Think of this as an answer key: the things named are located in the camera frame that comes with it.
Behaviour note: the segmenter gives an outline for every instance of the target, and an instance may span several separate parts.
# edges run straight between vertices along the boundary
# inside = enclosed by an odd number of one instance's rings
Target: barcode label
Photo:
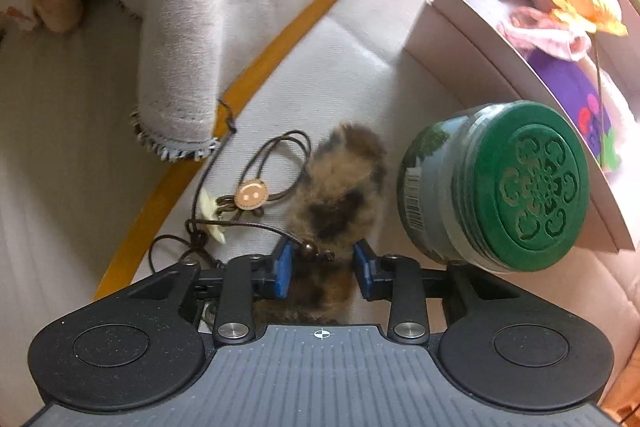
[[[420,192],[420,169],[409,168],[404,171],[404,213],[409,226],[414,230],[424,230],[418,194]]]

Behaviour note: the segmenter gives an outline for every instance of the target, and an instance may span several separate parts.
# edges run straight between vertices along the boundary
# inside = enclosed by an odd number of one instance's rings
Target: black round pad
[[[472,312],[450,325],[438,348],[446,374],[464,391],[508,409],[567,409],[599,396],[613,361],[607,337],[545,304]]]
[[[107,298],[44,328],[28,360],[47,401],[109,412],[176,393],[205,359],[200,334],[175,307],[153,299]]]
[[[74,343],[74,353],[96,367],[118,367],[134,362],[149,347],[146,333],[133,326],[107,324],[85,331]]]
[[[519,324],[498,331],[495,350],[511,363],[545,367],[566,357],[569,343],[557,331],[534,324]]]

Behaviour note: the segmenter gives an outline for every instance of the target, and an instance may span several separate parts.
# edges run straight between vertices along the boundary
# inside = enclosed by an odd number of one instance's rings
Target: blanket fringe
[[[178,142],[154,133],[140,120],[138,110],[131,113],[131,125],[138,138],[138,143],[148,152],[154,152],[161,160],[176,162],[184,159],[202,160],[211,156],[220,147],[218,138],[211,138],[204,142]]]
[[[118,5],[118,8],[120,8],[127,17],[139,22],[142,20],[142,17],[139,14],[135,13],[133,10],[130,10],[129,7],[127,7],[127,5],[124,4],[121,0],[115,0],[115,1],[116,1],[116,4]]]

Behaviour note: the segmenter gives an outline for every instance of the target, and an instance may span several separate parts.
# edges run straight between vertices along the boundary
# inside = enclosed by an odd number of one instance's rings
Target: furry toy
[[[342,124],[320,143],[292,197],[287,223],[289,232],[312,241],[320,253],[295,254],[287,298],[256,303],[258,323],[346,319],[356,286],[353,245],[366,237],[380,213],[385,179],[385,150],[370,129]]]

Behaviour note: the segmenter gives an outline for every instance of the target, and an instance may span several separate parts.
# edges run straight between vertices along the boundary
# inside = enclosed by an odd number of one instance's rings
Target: purple fabric
[[[527,62],[558,99],[597,158],[600,155],[598,91],[575,62],[550,57],[538,49],[531,52]],[[605,111],[606,135],[610,129],[611,122]]]

